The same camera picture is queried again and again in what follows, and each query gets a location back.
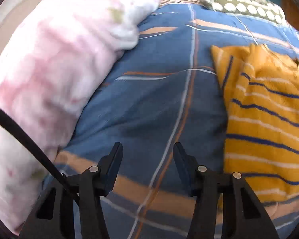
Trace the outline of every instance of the yellow striped towel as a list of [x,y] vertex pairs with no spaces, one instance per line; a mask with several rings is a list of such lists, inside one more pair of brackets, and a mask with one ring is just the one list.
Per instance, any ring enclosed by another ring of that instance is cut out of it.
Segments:
[[299,195],[299,60],[265,44],[211,52],[228,113],[224,171],[261,202]]

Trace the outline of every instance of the green polka dot fabric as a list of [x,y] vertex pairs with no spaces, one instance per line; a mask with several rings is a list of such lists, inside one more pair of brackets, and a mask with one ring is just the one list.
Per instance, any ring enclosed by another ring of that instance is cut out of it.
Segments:
[[267,0],[200,0],[200,2],[207,9],[218,12],[259,17],[276,24],[286,22],[281,7]]

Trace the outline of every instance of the metal screw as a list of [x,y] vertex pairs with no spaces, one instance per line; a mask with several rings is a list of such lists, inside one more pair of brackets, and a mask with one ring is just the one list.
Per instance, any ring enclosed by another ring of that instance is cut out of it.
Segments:
[[90,170],[90,172],[97,172],[98,167],[97,166],[91,166],[89,170]]
[[204,165],[200,165],[200,166],[197,167],[197,170],[198,170],[199,172],[206,172],[206,171],[207,171],[207,168],[206,168]]
[[234,172],[232,175],[236,179],[240,179],[241,178],[241,174],[239,172]]

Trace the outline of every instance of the bed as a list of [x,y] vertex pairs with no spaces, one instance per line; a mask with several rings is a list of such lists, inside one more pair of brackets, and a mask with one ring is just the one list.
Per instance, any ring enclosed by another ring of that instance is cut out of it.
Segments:
[[[211,45],[247,46],[255,39],[299,58],[299,32],[289,24],[186,1],[165,3],[139,30],[139,44],[125,52],[95,91],[55,164],[66,175],[80,173],[121,142],[119,176],[114,190],[101,199],[110,238],[185,238],[195,199],[182,189],[173,144],[181,142],[214,171],[223,168],[227,115]],[[279,236],[286,238],[299,222],[299,196],[265,207]],[[77,208],[75,220],[78,239]],[[214,238],[221,237],[221,222],[219,213]]]

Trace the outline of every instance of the bedding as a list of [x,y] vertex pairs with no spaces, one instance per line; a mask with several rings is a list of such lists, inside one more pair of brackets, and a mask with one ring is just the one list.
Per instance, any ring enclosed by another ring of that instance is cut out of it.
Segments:
[[[162,6],[138,27],[138,45],[96,90],[55,163],[67,175],[80,173],[121,142],[124,157],[114,190],[101,199],[110,238],[185,238],[195,199],[182,189],[172,160],[174,142],[200,164],[223,171],[227,113],[210,47],[256,40],[299,58],[299,32],[186,3]],[[299,221],[299,195],[264,205],[280,238],[286,238]],[[80,238],[77,209],[75,220]],[[219,212],[215,238],[221,222]]]
[[[0,56],[0,108],[51,161],[159,0],[43,0]],[[47,171],[0,127],[0,219],[18,234]]]
[[200,0],[209,10],[235,13],[286,24],[282,8],[268,0]]

